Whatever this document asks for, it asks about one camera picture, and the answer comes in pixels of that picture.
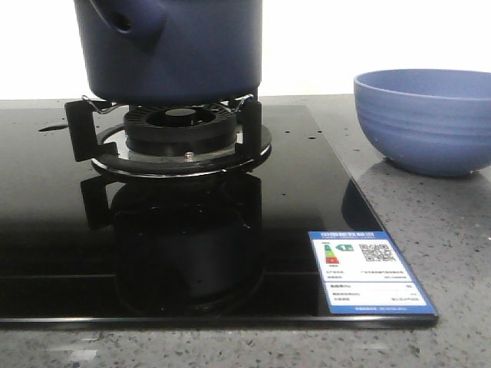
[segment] blue bowl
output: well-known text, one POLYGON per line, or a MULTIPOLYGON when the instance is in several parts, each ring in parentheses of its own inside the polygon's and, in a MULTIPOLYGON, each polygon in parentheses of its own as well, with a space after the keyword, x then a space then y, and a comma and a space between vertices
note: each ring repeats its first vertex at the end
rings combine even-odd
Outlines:
POLYGON ((358 121, 398 166, 461 176, 491 164, 491 73, 373 71, 354 79, 358 121))

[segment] gray granite countertop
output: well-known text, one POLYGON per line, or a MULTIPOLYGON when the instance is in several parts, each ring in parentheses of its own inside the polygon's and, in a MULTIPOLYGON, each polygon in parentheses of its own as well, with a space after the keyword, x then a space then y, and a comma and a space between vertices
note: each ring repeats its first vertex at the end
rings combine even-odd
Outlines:
POLYGON ((491 364, 491 169, 461 179, 395 169, 364 138, 351 95, 263 97, 262 102, 308 106, 432 298, 438 325, 426 330, 3 330, 0 367, 491 364))

